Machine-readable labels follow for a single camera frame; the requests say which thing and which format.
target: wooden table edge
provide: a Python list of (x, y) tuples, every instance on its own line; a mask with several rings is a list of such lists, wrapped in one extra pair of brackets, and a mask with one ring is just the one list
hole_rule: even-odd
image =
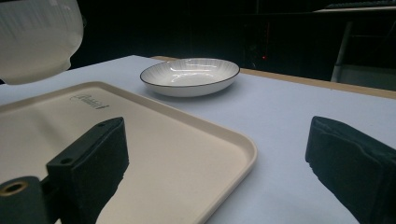
[[(166, 57), (166, 56), (153, 56), (151, 58), (161, 60), (161, 61), (177, 60), (177, 58), (171, 58), (171, 57)], [(380, 90), (380, 89), (375, 89), (375, 88), (368, 88), (368, 87), (362, 87), (362, 86), (348, 85), (348, 84), (344, 84), (344, 83), (316, 80), (316, 79), (305, 78), (305, 77), (292, 77), (292, 76), (287, 76), (287, 75), (282, 75), (282, 74), (269, 73), (269, 72), (263, 72), (263, 71), (246, 69), (246, 68), (241, 68), (241, 73), (252, 75), (252, 76), (257, 76), (257, 77), (268, 77), (268, 78), (272, 78), (272, 79), (300, 83), (300, 84), (305, 84), (305, 85), (309, 85), (309, 86), (322, 87), (322, 88), (327, 88), (327, 89), (331, 89), (331, 90), (349, 91), (349, 92), (355, 92), (355, 93), (360, 93), (360, 94), (365, 94), (365, 95), (372, 95), (372, 96), (377, 96), (377, 97), (396, 99), (396, 91)]]

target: tray label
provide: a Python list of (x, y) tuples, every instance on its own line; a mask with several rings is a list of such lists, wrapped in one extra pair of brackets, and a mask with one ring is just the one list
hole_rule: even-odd
[(70, 97), (70, 101), (81, 101), (87, 105), (89, 105), (90, 107), (93, 107), (95, 109), (103, 109), (106, 107), (109, 107), (110, 105), (104, 104), (101, 101), (96, 100), (95, 98), (93, 98), (91, 95), (89, 94), (79, 94), (79, 95), (75, 95), (73, 97)]

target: table surface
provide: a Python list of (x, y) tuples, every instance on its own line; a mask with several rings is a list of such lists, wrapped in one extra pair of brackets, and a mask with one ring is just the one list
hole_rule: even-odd
[(396, 148), (394, 91), (241, 69), (223, 91), (168, 97), (148, 90), (139, 78), (163, 60), (174, 59), (130, 56), (30, 84), (2, 85), (0, 105), (102, 81), (243, 133), (256, 144), (251, 173), (207, 223), (358, 223), (304, 160), (310, 122), (314, 116), (340, 120)]

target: white ceramic bowl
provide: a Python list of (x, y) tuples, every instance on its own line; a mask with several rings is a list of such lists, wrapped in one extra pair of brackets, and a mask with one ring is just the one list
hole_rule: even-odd
[(220, 59), (190, 58), (155, 64), (143, 71), (140, 79), (160, 94), (192, 97), (230, 86), (239, 70), (235, 63)]
[(77, 0), (0, 3), (0, 79), (16, 85), (66, 71), (82, 37)]

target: plastic tray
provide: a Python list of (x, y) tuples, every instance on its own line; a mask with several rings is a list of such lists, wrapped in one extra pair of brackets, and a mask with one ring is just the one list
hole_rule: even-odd
[(130, 165), (97, 223), (205, 222), (257, 157), (241, 133), (91, 82), (0, 106), (0, 182), (44, 178), (48, 161), (115, 117), (125, 119)]

